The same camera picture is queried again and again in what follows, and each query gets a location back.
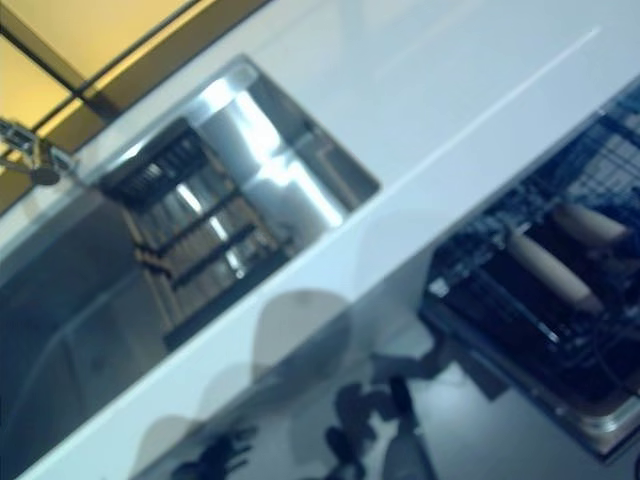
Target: dishwasher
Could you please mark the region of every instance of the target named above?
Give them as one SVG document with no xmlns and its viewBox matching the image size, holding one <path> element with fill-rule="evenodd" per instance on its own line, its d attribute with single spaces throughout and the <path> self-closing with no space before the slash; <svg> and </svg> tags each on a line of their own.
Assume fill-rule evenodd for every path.
<svg viewBox="0 0 640 480">
<path fill-rule="evenodd" d="M 597 457 L 640 426 L 640 88 L 435 251 L 421 316 Z"/>
</svg>

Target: faucet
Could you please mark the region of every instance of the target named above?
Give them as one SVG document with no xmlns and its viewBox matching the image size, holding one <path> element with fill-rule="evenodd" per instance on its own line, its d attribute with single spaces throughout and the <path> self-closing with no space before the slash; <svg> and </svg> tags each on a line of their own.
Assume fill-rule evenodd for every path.
<svg viewBox="0 0 640 480">
<path fill-rule="evenodd" d="M 23 173 L 31 178 L 35 185 L 55 185 L 65 171 L 70 171 L 73 161 L 71 155 L 38 137 L 18 122 L 0 117 L 0 140 L 9 147 L 24 154 L 26 165 L 11 162 L 0 157 L 0 166 Z"/>
</svg>

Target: kitchen counter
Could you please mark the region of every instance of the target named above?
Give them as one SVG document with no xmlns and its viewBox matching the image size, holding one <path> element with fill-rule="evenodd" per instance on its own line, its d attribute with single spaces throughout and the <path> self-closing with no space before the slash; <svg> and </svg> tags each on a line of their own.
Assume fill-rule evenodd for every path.
<svg viewBox="0 0 640 480">
<path fill-rule="evenodd" d="M 78 153 L 80 177 L 99 178 L 243 53 L 382 188 L 23 478 L 115 480 L 150 464 L 185 433 L 172 419 L 206 419 L 252 385 L 261 312 L 274 297 L 360 299 L 637 77 L 639 14 L 632 0 L 277 0 L 196 57 Z M 37 190 L 5 214 L 0 258 L 75 188 Z M 281 336 L 263 366 L 335 313 Z"/>
</svg>

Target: floor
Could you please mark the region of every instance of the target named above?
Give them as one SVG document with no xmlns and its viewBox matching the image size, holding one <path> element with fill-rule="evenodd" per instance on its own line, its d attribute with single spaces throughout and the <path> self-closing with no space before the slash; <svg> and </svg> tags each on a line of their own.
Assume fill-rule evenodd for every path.
<svg viewBox="0 0 640 480">
<path fill-rule="evenodd" d="M 420 356 L 432 339 L 417 321 L 405 322 L 376 353 Z M 340 368 L 311 386 L 274 394 L 277 381 L 255 398 L 227 414 L 236 428 L 257 427 L 251 450 L 239 457 L 247 463 L 228 478 L 320 479 L 336 459 L 324 441 L 324 431 L 338 424 L 335 399 L 346 384 L 361 382 L 365 391 L 373 375 L 369 360 Z M 522 395 L 507 390 L 490 401 L 457 365 L 452 364 L 431 381 L 410 383 L 414 404 L 439 480 L 631 480 L 639 453 L 632 447 L 611 466 L 598 463 Z M 368 479 L 382 477 L 383 459 L 396 432 L 395 420 L 370 418 L 377 440 L 370 444 L 363 463 Z M 208 427 L 215 431 L 215 426 Z M 193 460 L 198 449 L 183 451 Z M 169 478 L 175 468 L 161 464 L 141 479 Z"/>
</svg>

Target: stainless steel sink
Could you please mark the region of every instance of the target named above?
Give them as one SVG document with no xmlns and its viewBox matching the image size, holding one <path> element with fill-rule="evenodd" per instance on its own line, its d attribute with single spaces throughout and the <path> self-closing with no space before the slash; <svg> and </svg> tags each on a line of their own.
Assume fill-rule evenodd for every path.
<svg viewBox="0 0 640 480">
<path fill-rule="evenodd" d="M 286 242 L 287 259 L 338 228 L 379 187 L 247 58 L 231 62 L 123 146 L 99 188 L 80 194 L 2 260 L 2 478 L 19 474 L 167 355 L 161 311 L 134 256 L 135 226 L 122 216 L 130 219 L 130 212 L 98 190 L 113 193 L 119 180 L 153 163 L 149 152 L 176 121 L 195 132 L 273 236 Z M 206 190 L 179 186 L 181 208 L 208 220 L 193 203 Z M 209 312 L 205 323 L 220 309 Z"/>
</svg>

